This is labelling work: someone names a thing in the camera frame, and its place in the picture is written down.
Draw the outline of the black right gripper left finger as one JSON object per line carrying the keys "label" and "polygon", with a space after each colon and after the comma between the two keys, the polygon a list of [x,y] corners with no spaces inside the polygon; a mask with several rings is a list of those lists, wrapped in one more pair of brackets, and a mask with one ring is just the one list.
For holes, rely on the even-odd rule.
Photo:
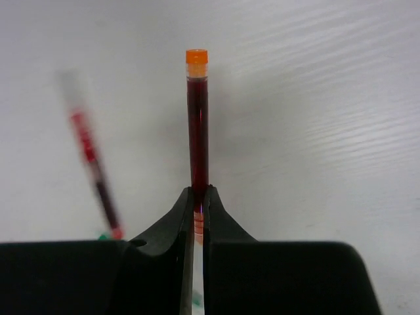
{"label": "black right gripper left finger", "polygon": [[193,196],[129,241],[1,244],[2,314],[190,314]]}

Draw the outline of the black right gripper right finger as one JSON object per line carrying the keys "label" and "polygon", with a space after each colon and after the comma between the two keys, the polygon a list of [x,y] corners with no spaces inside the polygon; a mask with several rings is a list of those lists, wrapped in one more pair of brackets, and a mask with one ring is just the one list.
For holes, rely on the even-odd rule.
{"label": "black right gripper right finger", "polygon": [[259,241],[208,187],[204,216],[206,314],[380,314],[366,266],[337,241]]}

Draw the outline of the green pen refill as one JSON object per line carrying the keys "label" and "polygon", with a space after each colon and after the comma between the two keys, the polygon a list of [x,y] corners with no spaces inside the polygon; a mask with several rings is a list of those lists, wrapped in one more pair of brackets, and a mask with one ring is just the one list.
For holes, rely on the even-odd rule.
{"label": "green pen refill", "polygon": [[[110,240],[112,237],[107,233],[103,233],[99,236],[99,239]],[[195,289],[192,291],[192,304],[195,306],[203,306],[203,296]]]}

